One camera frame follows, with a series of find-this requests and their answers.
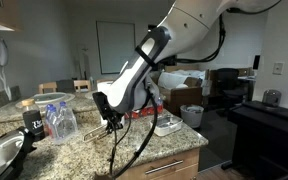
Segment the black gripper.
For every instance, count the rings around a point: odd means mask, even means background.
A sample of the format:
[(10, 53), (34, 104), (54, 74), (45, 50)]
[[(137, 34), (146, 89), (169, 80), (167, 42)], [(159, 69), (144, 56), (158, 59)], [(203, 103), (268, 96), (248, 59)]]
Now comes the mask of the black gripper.
[(123, 115), (111, 108), (107, 96), (103, 92), (95, 92), (92, 94), (92, 97), (101, 117), (107, 121), (105, 131), (107, 133), (112, 133), (114, 130), (122, 129), (123, 124), (121, 119)]

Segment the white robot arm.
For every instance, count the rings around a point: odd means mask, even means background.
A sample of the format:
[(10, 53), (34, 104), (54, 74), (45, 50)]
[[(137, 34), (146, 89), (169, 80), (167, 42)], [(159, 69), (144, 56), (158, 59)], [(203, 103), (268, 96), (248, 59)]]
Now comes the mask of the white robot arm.
[(207, 35), (216, 19), (225, 12), (255, 15), (282, 0), (175, 0), (166, 17), (136, 46), (119, 76), (93, 99), (104, 120), (107, 134), (122, 127), (125, 113), (139, 110), (158, 98), (150, 84), (149, 72), (161, 60), (189, 51)]

